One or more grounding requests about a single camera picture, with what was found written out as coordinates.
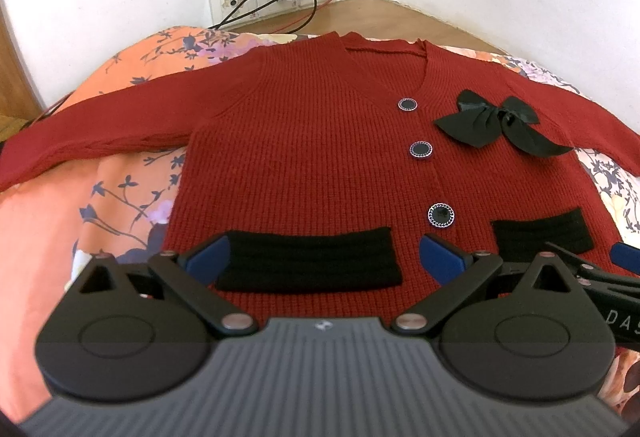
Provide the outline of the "red knit cardigan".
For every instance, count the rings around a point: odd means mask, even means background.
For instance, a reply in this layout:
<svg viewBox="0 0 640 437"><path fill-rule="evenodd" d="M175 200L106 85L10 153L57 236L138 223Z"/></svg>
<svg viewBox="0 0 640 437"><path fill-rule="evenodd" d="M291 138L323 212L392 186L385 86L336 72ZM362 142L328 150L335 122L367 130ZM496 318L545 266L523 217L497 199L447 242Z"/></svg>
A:
<svg viewBox="0 0 640 437"><path fill-rule="evenodd" d="M577 153L639 169L638 135L588 99L431 43L328 34L82 101L3 146L1 185L174 147L166 249L230 231L302 248L253 249L217 281L259 320L394 318L437 287L427 233L501 251L504 223L576 213L576 251L608 267L620 231Z"/></svg>

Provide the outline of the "floral orange bedsheet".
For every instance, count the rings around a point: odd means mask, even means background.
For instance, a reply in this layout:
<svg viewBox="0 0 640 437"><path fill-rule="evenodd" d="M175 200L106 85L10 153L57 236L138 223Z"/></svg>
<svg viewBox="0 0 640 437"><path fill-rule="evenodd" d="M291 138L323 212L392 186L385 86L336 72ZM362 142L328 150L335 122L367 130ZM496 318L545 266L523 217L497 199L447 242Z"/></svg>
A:
<svg viewBox="0 0 640 437"><path fill-rule="evenodd" d="M203 69L284 34L172 27L122 50L70 95L70 104L134 81ZM1 196L1 408L26 419L49 397L36 337L91 256L137 259L160 249L179 188L184 152L119 154L68 162Z"/></svg>

